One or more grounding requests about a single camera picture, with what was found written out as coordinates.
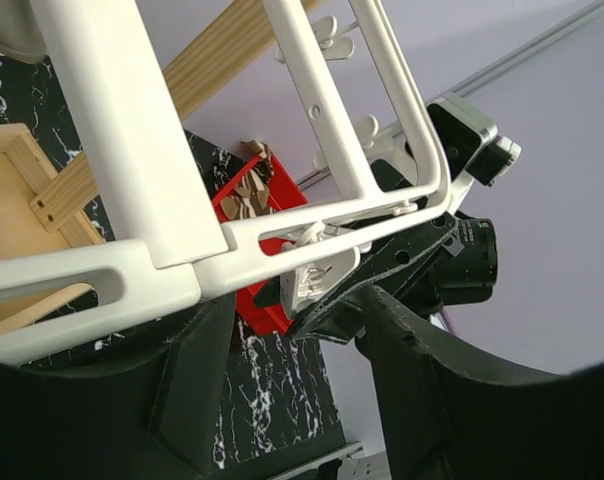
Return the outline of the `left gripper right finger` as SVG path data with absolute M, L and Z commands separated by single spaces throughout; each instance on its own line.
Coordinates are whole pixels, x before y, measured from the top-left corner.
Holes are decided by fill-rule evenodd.
M 604 362 L 553 374 L 483 351 L 379 287 L 363 293 L 395 479 L 604 479 Z

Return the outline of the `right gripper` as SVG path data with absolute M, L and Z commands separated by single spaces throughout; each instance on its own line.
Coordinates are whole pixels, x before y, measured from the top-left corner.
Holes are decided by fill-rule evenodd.
M 317 221 L 270 238 L 269 242 L 279 246 L 265 251 L 281 254 L 370 225 L 379 229 L 391 219 L 414 218 L 417 211 L 415 202 L 405 201 L 348 223 Z M 411 310 L 432 315 L 445 306 L 487 301 L 496 282 L 497 237 L 493 222 L 445 213 L 275 276 L 255 289 L 252 304 L 260 309 L 274 305 L 284 310 L 304 309 L 286 333 L 291 340 L 315 338 L 347 344 L 364 331 L 365 292 L 371 287 L 405 294 L 416 285 L 411 291 Z

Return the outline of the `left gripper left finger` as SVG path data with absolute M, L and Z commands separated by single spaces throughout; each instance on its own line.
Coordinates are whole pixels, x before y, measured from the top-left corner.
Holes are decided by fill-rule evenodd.
M 203 479 L 235 321 L 227 295 L 50 369 L 0 363 L 0 479 Z

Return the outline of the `white clothes peg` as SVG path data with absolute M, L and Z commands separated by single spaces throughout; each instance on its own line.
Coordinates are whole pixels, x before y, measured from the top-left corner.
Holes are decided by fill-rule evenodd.
M 287 240 L 281 246 L 281 252 L 319 243 L 350 231 L 350 228 L 318 221 L 300 233 L 288 234 Z M 359 266 L 361 257 L 371 249 L 372 243 L 368 242 L 282 274 L 279 277 L 279 299 L 287 318 L 293 320 L 297 314 L 321 300 Z

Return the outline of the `white plastic sock hanger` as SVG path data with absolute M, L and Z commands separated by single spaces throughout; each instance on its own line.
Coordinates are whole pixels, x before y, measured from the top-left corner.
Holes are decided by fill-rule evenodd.
M 299 1 L 238 1 L 265 19 L 340 193 L 334 203 L 220 223 L 168 82 L 132 1 L 20 1 L 42 34 L 115 240 L 0 261 L 0 301 L 77 283 L 91 310 L 0 335 L 21 365 L 267 278 L 357 252 L 451 202 L 448 162 L 383 5 L 351 5 L 417 164 L 413 187 L 377 185 Z

